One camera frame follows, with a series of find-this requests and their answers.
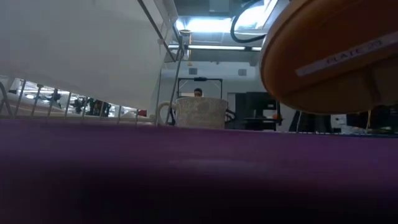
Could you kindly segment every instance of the orange plate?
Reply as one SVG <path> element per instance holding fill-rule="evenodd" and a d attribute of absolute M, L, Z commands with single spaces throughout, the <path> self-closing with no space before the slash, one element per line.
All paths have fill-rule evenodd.
<path fill-rule="evenodd" d="M 294 0 L 262 48 L 267 91 L 320 114 L 398 102 L 398 0 Z"/>

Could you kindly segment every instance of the white label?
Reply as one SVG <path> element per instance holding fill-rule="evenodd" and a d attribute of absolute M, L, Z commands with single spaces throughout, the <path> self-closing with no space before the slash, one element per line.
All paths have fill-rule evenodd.
<path fill-rule="evenodd" d="M 370 52 L 379 50 L 383 47 L 387 47 L 388 45 L 392 45 L 397 42 L 398 32 L 387 34 L 378 39 L 366 42 L 365 44 L 353 47 L 352 49 L 349 49 L 347 51 L 337 53 L 335 55 L 313 62 L 310 65 L 306 65 L 304 67 L 296 69 L 296 74 L 300 77 L 308 75 L 324 68 L 339 64 L 341 62 L 351 60 L 352 58 L 358 57 L 360 55 L 368 54 Z"/>

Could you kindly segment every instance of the purple mat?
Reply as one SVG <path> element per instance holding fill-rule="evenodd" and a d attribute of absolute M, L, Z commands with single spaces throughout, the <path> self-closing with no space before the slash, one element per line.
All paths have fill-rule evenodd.
<path fill-rule="evenodd" d="M 398 208 L 398 139 L 62 121 L 0 127 L 0 223 L 325 220 Z"/>

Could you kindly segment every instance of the white mug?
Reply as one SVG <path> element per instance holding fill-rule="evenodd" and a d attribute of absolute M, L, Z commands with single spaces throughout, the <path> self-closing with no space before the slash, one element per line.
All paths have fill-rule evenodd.
<path fill-rule="evenodd" d="M 163 102 L 157 109 L 157 117 L 161 124 L 165 123 L 160 117 L 160 111 L 163 107 L 169 105 L 169 102 Z M 209 97 L 180 98 L 176 100 L 176 104 L 171 105 L 177 112 L 176 126 L 210 129 L 224 129 L 227 106 L 227 101 Z"/>

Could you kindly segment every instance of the mug handle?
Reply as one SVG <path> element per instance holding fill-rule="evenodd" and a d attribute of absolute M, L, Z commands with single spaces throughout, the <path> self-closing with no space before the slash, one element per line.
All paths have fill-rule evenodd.
<path fill-rule="evenodd" d="M 170 102 L 163 102 L 163 103 L 161 103 L 161 104 L 157 107 L 156 113 L 157 113 L 157 120 L 158 120 L 158 123 L 163 124 L 163 125 L 166 125 L 166 123 L 165 123 L 165 122 L 162 120 L 162 118 L 160 117 L 160 111 L 162 110 L 163 107 L 169 106 L 169 105 L 170 105 Z M 172 103 L 172 109 L 176 111 L 176 110 L 177 110 L 177 105 L 174 104 L 174 103 Z"/>

